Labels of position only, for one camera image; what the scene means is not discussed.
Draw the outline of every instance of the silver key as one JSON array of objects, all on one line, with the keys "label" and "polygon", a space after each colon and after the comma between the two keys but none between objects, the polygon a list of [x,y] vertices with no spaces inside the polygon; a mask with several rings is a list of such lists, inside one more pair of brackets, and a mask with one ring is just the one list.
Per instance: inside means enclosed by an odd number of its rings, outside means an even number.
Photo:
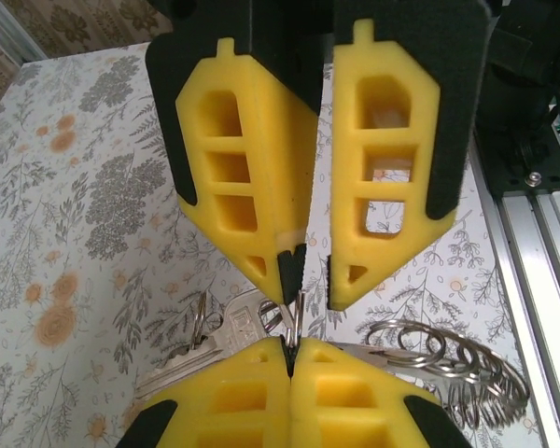
[{"label": "silver key", "polygon": [[[135,390],[135,399],[146,401],[164,388],[267,337],[270,325],[262,322],[261,312],[270,311],[269,301],[256,289],[232,299],[224,310],[222,325],[194,350],[169,359],[161,369],[155,369],[141,378]],[[280,306],[279,310],[283,320],[289,322],[287,308]]]}]

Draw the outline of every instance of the floral patterned surface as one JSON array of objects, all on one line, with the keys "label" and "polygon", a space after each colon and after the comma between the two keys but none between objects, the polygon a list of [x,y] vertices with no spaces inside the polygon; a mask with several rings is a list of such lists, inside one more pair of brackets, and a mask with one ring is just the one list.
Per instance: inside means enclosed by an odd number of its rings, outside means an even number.
[{"label": "floral patterned surface", "polygon": [[[145,45],[25,65],[0,104],[0,447],[114,446],[137,375],[185,343],[196,300],[251,288],[178,209]],[[454,328],[518,365],[472,173],[455,227],[346,311],[324,307],[331,73],[307,233],[305,331],[359,342],[373,320]],[[376,172],[377,180],[399,173]],[[378,229],[399,225],[375,203]],[[207,330],[217,324],[211,314]],[[475,447],[540,446],[532,412]]]}]

